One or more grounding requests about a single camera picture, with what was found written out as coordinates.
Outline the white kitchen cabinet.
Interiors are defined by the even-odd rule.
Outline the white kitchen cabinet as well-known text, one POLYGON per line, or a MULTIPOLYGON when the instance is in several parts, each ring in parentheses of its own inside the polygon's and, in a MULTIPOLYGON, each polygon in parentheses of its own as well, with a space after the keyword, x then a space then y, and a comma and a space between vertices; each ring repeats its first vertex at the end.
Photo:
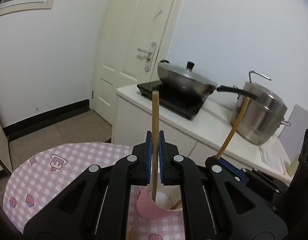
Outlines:
MULTIPOLYGON (((152 102, 143 97, 136 85, 121 87, 118 96, 117 115, 112 129, 112 142, 133 147, 145 141, 151 130, 152 102)), ((167 142, 178 147, 181 155, 191 158, 198 165, 215 155, 231 130, 231 111, 206 100, 198 114, 191 120, 160 107, 159 128, 167 142)), ((261 146, 268 153, 280 158, 284 169, 290 161, 277 137, 271 137, 261 146)), ((289 184, 292 178, 277 172, 261 160, 259 147, 235 134, 222 157, 238 168, 255 168, 289 184)))

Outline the pale green cup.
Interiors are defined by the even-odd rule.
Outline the pale green cup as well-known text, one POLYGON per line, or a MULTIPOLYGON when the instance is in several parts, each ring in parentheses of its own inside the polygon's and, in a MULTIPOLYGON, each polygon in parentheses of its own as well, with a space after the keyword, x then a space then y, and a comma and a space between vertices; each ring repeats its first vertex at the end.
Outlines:
POLYGON ((300 157, 300 154, 297 154, 294 160, 287 167, 287 173, 289 174, 290 177, 293 177, 296 173, 296 170, 299 165, 299 157, 300 157))

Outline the pink cylindrical utensil holder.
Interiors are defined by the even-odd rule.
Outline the pink cylindrical utensil holder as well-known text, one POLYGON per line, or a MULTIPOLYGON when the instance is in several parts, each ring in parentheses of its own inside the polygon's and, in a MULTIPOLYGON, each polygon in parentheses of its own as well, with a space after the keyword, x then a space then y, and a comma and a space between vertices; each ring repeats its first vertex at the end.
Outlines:
POLYGON ((163 220, 174 215, 183 215, 182 205, 173 209, 180 200, 180 186, 164 185, 161 181, 160 173, 158 173, 155 202, 152 199, 152 193, 149 190, 149 187, 143 187, 140 189, 136 200, 136 209, 146 220, 163 220))

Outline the black induction cooktop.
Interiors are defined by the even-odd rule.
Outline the black induction cooktop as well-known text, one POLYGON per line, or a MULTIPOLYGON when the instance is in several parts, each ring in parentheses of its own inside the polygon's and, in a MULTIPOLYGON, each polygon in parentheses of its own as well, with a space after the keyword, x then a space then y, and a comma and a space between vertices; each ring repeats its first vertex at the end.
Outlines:
POLYGON ((187 93, 176 87, 164 85, 161 81, 152 81, 137 85, 141 95, 152 99, 154 90, 159 92, 159 104, 164 108, 191 120, 201 109, 207 99, 207 96, 198 96, 193 93, 187 93))

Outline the stainless steel steamer pot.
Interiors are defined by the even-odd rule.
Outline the stainless steel steamer pot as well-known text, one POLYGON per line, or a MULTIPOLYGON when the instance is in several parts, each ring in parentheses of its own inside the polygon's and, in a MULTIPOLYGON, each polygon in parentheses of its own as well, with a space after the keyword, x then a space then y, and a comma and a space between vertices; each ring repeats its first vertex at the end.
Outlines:
POLYGON ((253 82, 252 74, 271 80, 257 71, 249 71, 249 81, 244 84, 243 90, 256 95, 257 98, 249 100, 236 131, 250 143, 260 146, 267 142, 281 125, 290 126, 290 122, 284 119, 287 111, 284 101, 271 90, 253 82))

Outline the lavender board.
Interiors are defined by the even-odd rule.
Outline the lavender board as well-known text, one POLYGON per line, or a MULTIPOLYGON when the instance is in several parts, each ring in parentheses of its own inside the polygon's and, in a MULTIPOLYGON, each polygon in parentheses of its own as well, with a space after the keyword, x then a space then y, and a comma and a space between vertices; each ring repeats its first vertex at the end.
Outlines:
POLYGON ((308 129, 308 111, 295 105, 288 121, 290 126, 284 127, 279 135, 279 141, 289 161, 292 162, 301 151, 305 132, 308 129))

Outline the pink checkered tablecloth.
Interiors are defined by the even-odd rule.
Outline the pink checkered tablecloth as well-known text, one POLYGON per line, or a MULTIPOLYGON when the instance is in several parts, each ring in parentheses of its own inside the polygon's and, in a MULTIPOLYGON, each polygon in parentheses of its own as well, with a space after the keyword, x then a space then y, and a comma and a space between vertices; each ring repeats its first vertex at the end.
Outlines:
MULTIPOLYGON (((101 168, 114 165, 132 153, 132 147, 106 142, 64 144, 42 151, 16 168, 9 178, 2 209, 19 231, 90 165, 101 168)), ((184 239, 181 210, 158 221, 139 215, 136 200, 141 186, 131 188, 127 228, 133 239, 184 239)))

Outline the steel wok with lid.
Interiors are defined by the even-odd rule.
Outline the steel wok with lid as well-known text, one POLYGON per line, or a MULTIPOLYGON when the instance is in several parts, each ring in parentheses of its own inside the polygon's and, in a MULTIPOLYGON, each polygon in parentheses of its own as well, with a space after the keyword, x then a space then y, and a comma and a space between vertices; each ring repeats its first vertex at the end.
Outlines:
POLYGON ((243 89, 228 86, 218 86, 205 76, 193 72, 194 63, 187 62, 186 68, 171 64, 167 60, 162 60, 157 65, 157 74, 160 81, 169 86, 176 87, 184 92, 193 93, 198 96, 209 96, 214 91, 235 93, 244 95, 250 99, 257 99, 257 96, 243 89))

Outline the leaning white board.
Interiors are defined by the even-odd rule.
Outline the leaning white board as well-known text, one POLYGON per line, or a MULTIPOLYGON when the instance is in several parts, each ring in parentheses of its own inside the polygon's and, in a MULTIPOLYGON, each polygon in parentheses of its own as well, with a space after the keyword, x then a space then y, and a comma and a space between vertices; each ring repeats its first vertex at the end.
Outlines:
POLYGON ((8 173, 12 173, 12 163, 10 160, 9 143, 8 139, 3 132, 0 123, 0 172, 3 170, 8 170, 8 173))

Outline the white panel door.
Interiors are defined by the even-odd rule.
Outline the white panel door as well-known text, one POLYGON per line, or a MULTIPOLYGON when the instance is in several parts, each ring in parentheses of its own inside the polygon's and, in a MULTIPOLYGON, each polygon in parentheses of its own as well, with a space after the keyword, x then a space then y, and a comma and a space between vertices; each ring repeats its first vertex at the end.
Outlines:
POLYGON ((94 48, 91 107, 114 124, 120 87, 149 82, 161 42, 174 17, 179 0, 109 0, 94 48), (145 72, 146 53, 157 43, 151 69, 145 72))

